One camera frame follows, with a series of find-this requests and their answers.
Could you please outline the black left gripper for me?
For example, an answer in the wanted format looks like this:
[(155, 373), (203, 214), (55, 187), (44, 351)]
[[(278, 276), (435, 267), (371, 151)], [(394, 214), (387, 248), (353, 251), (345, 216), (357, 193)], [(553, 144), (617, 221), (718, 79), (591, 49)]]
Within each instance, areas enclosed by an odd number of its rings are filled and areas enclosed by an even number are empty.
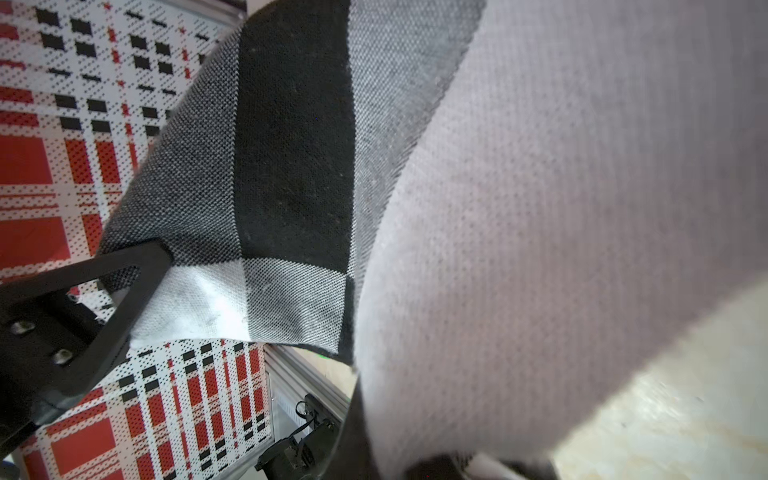
[[(172, 256), (157, 240), (13, 281), (1, 288), (1, 454), (76, 406), (119, 364)], [(116, 290), (101, 325), (69, 296), (97, 280)]]

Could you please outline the grey black white checked scarf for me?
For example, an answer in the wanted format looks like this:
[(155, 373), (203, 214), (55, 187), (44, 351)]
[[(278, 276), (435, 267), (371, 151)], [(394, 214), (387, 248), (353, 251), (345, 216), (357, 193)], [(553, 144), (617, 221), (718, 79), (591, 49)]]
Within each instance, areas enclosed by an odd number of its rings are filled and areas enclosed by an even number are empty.
[(104, 229), (173, 264), (135, 347), (358, 381), (326, 479), (528, 466), (767, 270), (763, 1), (275, 1)]

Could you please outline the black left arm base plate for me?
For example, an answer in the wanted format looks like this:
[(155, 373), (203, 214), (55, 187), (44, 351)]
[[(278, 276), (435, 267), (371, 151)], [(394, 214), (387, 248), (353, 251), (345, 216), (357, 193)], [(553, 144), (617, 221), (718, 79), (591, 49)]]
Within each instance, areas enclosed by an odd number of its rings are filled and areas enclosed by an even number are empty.
[(304, 422), (259, 457), (255, 470), (267, 479), (320, 479), (341, 431), (340, 419), (313, 394), (296, 404)]

